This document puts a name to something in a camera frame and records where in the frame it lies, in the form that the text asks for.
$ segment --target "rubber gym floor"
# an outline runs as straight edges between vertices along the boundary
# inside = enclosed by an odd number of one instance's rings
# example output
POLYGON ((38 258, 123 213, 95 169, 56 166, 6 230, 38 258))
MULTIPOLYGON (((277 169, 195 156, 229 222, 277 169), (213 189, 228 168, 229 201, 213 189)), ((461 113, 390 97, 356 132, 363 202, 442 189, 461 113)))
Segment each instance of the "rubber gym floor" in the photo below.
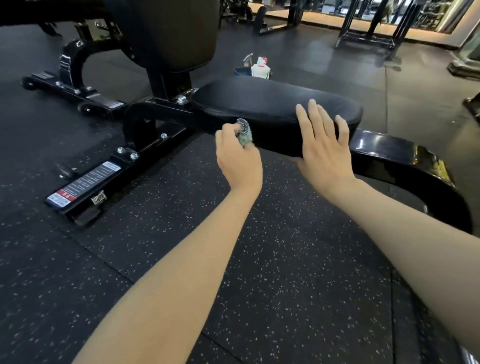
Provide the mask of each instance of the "rubber gym floor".
MULTIPOLYGON (((81 170, 122 144, 121 124, 20 86, 22 76, 56 69, 63 43, 76 37, 71 24, 59 32, 0 29, 2 364, 70 363, 113 304, 227 192, 213 138, 199 135, 135 180, 92 227, 44 206, 62 184, 55 163, 81 170)), ((461 101, 479 84, 447 72, 447 50, 405 43, 383 63, 371 49, 333 50, 337 34, 302 25, 253 37, 247 26, 224 24, 214 59, 192 72, 194 86, 231 75, 253 52, 268 58, 275 80, 361 102, 361 128, 413 140, 447 162, 478 232, 480 131, 461 101)), ((145 71, 120 51, 91 57, 84 80, 125 101, 148 93, 145 71)), ((290 160, 262 158, 262 193, 189 363, 458 363, 453 340, 366 234, 317 197, 290 160)), ((405 191, 369 183, 422 208, 405 191)))

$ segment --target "black padded seat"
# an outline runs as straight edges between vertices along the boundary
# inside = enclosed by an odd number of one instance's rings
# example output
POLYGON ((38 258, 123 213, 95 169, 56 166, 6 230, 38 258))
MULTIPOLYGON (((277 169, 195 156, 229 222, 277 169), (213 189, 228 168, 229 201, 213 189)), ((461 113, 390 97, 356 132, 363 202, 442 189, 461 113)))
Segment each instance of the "black padded seat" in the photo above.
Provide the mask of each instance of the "black padded seat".
POLYGON ((259 77, 232 76, 201 87, 192 97, 197 110, 222 123, 246 119, 253 142, 261 148, 301 157, 301 133, 295 106, 314 99, 333 119, 344 118, 350 137, 361 121, 363 107, 349 98, 259 77))

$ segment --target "hand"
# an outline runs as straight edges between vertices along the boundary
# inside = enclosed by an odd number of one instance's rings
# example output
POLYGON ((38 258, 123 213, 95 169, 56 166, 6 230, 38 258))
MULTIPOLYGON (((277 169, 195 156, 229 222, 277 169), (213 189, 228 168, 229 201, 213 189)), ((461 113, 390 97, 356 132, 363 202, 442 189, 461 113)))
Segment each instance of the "hand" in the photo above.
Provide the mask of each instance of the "hand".
POLYGON ((254 200, 262 189, 262 160, 252 144, 241 146, 235 131, 239 124, 224 124, 215 133, 216 160, 232 191, 245 192, 254 200))
POLYGON ((297 159, 297 165, 314 189, 334 204, 336 193, 357 180, 348 148, 347 122, 335 116, 337 140, 333 120, 315 100, 308 103, 308 116, 300 104, 296 112, 303 138, 303 158, 297 159))

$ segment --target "instruction label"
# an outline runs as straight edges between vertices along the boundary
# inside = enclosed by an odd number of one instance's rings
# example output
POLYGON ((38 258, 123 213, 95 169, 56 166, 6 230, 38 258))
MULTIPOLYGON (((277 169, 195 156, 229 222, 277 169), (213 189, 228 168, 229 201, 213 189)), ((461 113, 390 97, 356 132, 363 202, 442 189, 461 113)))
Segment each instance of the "instruction label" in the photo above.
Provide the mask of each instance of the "instruction label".
POLYGON ((120 169, 121 167, 115 163, 104 162, 87 174, 48 196, 47 202, 56 207, 65 207, 120 169))

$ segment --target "bolt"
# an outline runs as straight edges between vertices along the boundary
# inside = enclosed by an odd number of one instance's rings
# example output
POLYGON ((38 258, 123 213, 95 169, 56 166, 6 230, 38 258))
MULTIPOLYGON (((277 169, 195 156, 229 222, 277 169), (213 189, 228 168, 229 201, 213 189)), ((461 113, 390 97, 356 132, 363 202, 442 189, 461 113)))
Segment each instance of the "bolt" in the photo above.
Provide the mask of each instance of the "bolt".
POLYGON ((185 95, 178 95, 176 99, 177 99, 177 104, 183 105, 187 103, 187 97, 185 95))

